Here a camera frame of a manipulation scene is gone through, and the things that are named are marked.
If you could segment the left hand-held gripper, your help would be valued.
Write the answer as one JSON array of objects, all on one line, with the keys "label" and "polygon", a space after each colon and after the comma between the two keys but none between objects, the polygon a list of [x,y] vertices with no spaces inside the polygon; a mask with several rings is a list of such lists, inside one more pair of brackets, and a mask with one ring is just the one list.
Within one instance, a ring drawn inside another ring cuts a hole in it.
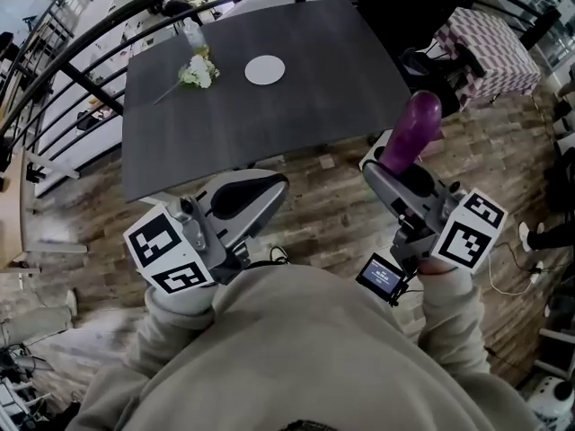
[{"label": "left hand-held gripper", "polygon": [[227,285],[287,198],[288,178],[262,169],[217,175],[194,196],[163,194],[124,233],[138,273],[162,295]]}]

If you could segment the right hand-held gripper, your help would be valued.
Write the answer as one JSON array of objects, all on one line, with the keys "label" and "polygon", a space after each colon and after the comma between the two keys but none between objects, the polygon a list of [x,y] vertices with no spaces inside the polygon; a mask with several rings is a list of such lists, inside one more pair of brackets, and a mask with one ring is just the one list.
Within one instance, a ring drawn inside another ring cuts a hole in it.
[{"label": "right hand-held gripper", "polygon": [[391,173],[377,160],[392,133],[385,130],[371,139],[358,164],[368,186],[398,219],[392,256],[409,277],[428,258],[475,273],[500,237],[508,211],[478,189],[466,191],[457,181],[446,185],[417,163],[400,175]]}]

